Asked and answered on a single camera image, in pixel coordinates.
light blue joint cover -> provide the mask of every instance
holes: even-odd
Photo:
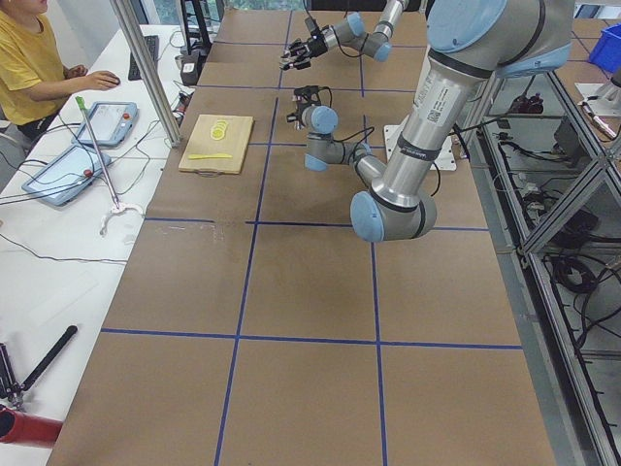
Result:
[[[328,164],[326,162],[319,160],[317,157],[313,157],[309,153],[307,153],[304,158],[304,165],[314,172],[325,172],[328,169]]]
[[[310,116],[312,129],[319,134],[330,134],[339,125],[339,116],[330,107],[322,105],[313,110]]]
[[[554,71],[563,66],[565,62],[570,59],[571,49],[572,44],[567,44],[566,46],[549,51],[543,55],[512,63],[504,68],[496,70],[496,75],[501,79],[507,79],[533,76],[539,73]]]
[[[365,33],[365,23],[358,12],[348,15],[347,23],[349,24],[351,32],[353,32],[354,36],[362,36]]]
[[[508,0],[438,0],[427,20],[432,49],[452,53],[471,46],[496,24]]]
[[[384,223],[376,201],[368,191],[361,191],[351,199],[349,216],[353,229],[360,238],[370,243],[384,240]]]
[[[379,49],[377,49],[376,54],[373,57],[373,60],[386,61],[391,51],[392,51],[392,46],[389,43],[384,42],[381,46],[379,46]]]

person's hand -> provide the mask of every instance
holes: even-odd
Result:
[[[108,90],[120,84],[120,79],[110,71],[95,71],[82,79],[85,82],[85,89],[92,90]]]
[[[86,73],[88,73],[88,68],[86,68],[84,65],[78,65],[78,66],[74,66],[73,68],[68,69],[67,74],[65,75],[65,78],[67,80],[71,80],[72,78],[79,78],[80,76],[86,76]]]

window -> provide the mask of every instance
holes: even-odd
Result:
[[[150,23],[179,24],[177,0],[141,1]],[[214,20],[220,20],[218,11],[222,10],[223,5],[240,10],[304,10],[304,0],[201,0],[201,3],[204,5],[206,17]]]

table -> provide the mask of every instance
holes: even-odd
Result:
[[[401,120],[422,16],[384,64],[333,51],[283,74],[306,35],[301,13],[225,16],[181,135],[253,116],[244,169],[183,174],[171,150],[49,465],[555,464],[467,162],[434,231],[370,245],[349,223],[359,180],[306,171],[284,122],[309,83],[333,88],[338,135]]]
[[[175,26],[143,26],[145,34],[160,36],[158,73],[166,95],[173,104],[180,88],[179,69],[175,64],[176,45],[182,40]],[[146,207],[157,186],[168,156],[169,147],[161,125],[157,124],[140,149],[148,154],[129,151],[146,133],[157,115],[142,81],[128,82],[129,48],[118,31],[94,63],[92,70],[108,69],[121,78],[121,85],[108,92],[81,93],[86,105],[94,101],[133,101],[138,104],[139,118],[127,140],[114,150],[105,150],[114,160],[110,174],[118,192],[135,185],[121,199]],[[82,116],[75,100],[70,99],[60,116],[67,122],[80,122]],[[60,124],[57,118],[52,126]],[[71,144],[72,134],[58,130],[46,135],[30,152],[28,159],[50,161]],[[41,165],[27,164],[23,170],[34,174]],[[19,198],[27,175],[18,172],[2,193],[0,204]],[[87,188],[65,207],[54,208],[30,200],[0,205],[4,225],[0,233],[27,245],[39,254],[55,257],[111,258],[126,261],[143,219],[135,212],[116,216],[109,222],[106,237],[99,236],[103,214],[112,199],[100,181]],[[0,239],[0,261],[3,296],[0,341],[7,345],[16,371],[23,381],[43,358],[67,326],[76,324],[78,334],[70,341],[52,365],[25,397],[28,413],[64,419],[74,398],[83,369],[99,334],[102,321],[120,280],[124,263],[54,262],[41,260]],[[2,445],[3,462],[7,464],[45,464],[49,450]]]

yellow shirt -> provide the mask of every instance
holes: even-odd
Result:
[[[67,99],[34,102],[20,89],[43,81],[63,81],[62,61],[51,25],[38,16],[42,30],[32,33],[0,11],[0,107],[14,124],[54,114]]]

